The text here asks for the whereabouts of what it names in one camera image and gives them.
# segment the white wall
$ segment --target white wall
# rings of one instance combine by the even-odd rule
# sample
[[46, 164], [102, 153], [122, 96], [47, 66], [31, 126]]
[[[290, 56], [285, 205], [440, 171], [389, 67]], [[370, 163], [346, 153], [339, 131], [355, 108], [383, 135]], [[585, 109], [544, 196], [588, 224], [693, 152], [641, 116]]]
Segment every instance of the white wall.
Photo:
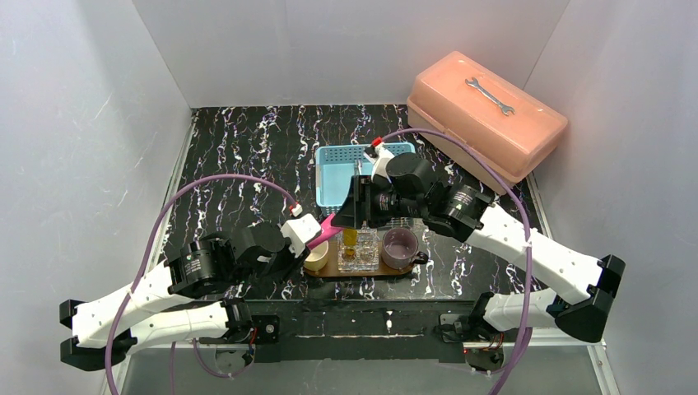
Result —
[[555, 237], [627, 263], [622, 393], [698, 393], [698, 3], [572, 0], [526, 90], [570, 119], [536, 170]]
[[190, 110], [128, 0], [0, 6], [0, 392], [94, 394], [65, 299], [130, 282]]
[[134, 0], [189, 106], [405, 103], [460, 50], [523, 86], [567, 0]]

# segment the white bracket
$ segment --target white bracket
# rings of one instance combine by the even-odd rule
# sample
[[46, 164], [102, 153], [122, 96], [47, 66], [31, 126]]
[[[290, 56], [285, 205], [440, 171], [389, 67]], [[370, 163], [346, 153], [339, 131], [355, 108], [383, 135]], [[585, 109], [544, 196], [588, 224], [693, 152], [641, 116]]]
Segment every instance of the white bracket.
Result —
[[376, 155], [378, 155], [377, 158], [372, 158], [368, 156], [366, 153], [364, 153], [365, 158], [373, 164], [373, 169], [371, 170], [371, 181], [374, 180], [374, 177], [376, 175], [379, 175], [385, 179], [389, 179], [388, 171], [385, 169], [385, 166], [388, 165], [388, 162], [390, 162], [390, 160], [393, 159], [395, 155], [393, 155], [392, 152], [388, 151], [388, 148], [385, 146], [384, 142], [381, 142], [379, 145], [375, 147], [375, 153]]
[[282, 235], [291, 239], [291, 252], [298, 258], [305, 245], [322, 232], [322, 227], [312, 214], [288, 220], [282, 225]]
[[[555, 300], [556, 293], [548, 288], [531, 292], [528, 304], [527, 326], [532, 328], [557, 328], [555, 319], [546, 311], [547, 306]], [[500, 295], [495, 294], [487, 302], [485, 321], [494, 329], [503, 332], [518, 328], [521, 312], [524, 308], [524, 294]]]

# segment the cup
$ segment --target cup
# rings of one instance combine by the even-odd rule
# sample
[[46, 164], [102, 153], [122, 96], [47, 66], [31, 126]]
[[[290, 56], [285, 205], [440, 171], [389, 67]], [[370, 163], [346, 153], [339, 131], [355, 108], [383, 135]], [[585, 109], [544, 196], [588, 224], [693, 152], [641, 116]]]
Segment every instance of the cup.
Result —
[[419, 241], [414, 233], [405, 228], [393, 228], [383, 236], [380, 257], [389, 267], [403, 270], [413, 263], [423, 265], [429, 261], [429, 255], [418, 249]]
[[329, 258], [329, 242], [324, 241], [310, 250], [310, 255], [305, 259], [303, 267], [311, 272], [318, 272], [327, 265]]

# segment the toolbox lid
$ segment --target toolbox lid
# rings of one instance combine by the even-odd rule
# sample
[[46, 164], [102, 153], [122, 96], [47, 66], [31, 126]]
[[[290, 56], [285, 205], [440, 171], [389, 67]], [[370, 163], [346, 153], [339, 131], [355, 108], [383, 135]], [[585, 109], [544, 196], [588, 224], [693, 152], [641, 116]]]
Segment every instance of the toolbox lid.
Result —
[[509, 179], [530, 173], [567, 125], [567, 118], [459, 52], [417, 76], [408, 104]]

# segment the yellow liquid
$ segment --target yellow liquid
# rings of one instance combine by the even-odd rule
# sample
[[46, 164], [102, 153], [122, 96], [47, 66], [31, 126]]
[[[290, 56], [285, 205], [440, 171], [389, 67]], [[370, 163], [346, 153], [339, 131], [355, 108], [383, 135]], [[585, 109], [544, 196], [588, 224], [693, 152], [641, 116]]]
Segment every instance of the yellow liquid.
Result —
[[342, 251], [342, 257], [347, 260], [352, 260], [356, 257], [356, 241], [358, 239], [359, 232], [356, 229], [345, 229], [342, 231], [342, 243], [344, 244], [344, 249]]

